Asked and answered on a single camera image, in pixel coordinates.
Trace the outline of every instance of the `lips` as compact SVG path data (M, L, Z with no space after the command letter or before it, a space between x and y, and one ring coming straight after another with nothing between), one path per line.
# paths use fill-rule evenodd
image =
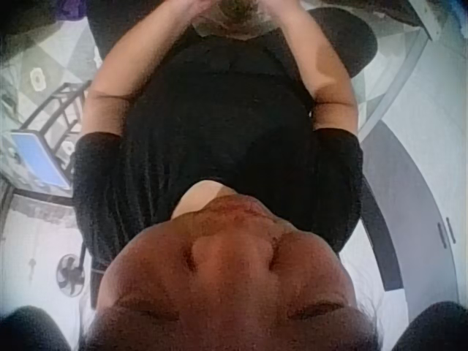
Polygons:
M205 208L208 211L222 212L223 214L233 214L244 212L245 214L267 217L276 221L277 217L272 214L259 200L246 195L228 195L217 197Z

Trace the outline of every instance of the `floor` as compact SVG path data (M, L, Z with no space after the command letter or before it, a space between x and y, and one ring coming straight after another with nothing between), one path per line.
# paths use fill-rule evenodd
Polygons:
M360 102L360 125L364 126L401 69L418 30L379 15L357 15L371 16L367 21L378 32L380 46L375 60L353 80ZM17 102L15 115L2 114L3 138L7 139L7 131L18 128L58 85L91 79L101 63L86 19L59 23L48 29L46 37L42 31L16 38L27 49L0 70L2 93L8 90ZM441 40L427 44L403 89L381 116L381 123L406 148L442 215L450 217L457 235L457 245L451 247L460 301L466 304L467 42L457 31L457 23L449 18ZM44 111L44 119L51 112ZM4 153L0 165L18 187L25 186L16 179L24 170L11 170L12 163ZM66 192L57 194L67 196ZM86 288L89 256L85 260L85 289L77 297L69 298L60 291L56 270L64 255L79 255L80 246L70 208L15 196L0 241L0 312L6 314L26 304L39 306L58 323L69 343L76 345L80 325L88 325L93 317ZM390 350L410 321L404 289L385 291L362 222L340 256L355 283L362 310L375 317L383 349Z

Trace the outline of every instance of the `forearm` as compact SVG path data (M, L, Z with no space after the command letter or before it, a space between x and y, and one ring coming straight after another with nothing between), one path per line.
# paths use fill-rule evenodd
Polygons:
M194 1L167 0L117 42L88 90L82 135L122 134L135 97L196 16L196 11Z
M278 22L316 103L315 126L356 132L358 113L350 76L322 29L299 4Z
M128 31L107 55L90 91L133 98L191 23L190 1L167 0Z

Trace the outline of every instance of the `black t-shirt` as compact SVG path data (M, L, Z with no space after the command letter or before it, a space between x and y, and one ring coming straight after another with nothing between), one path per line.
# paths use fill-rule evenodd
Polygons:
M362 151L340 129L313 131L309 106L283 78L179 70L153 79L124 136L76 145L74 204L94 267L105 269L182 195L213 180L256 197L339 252L361 210Z

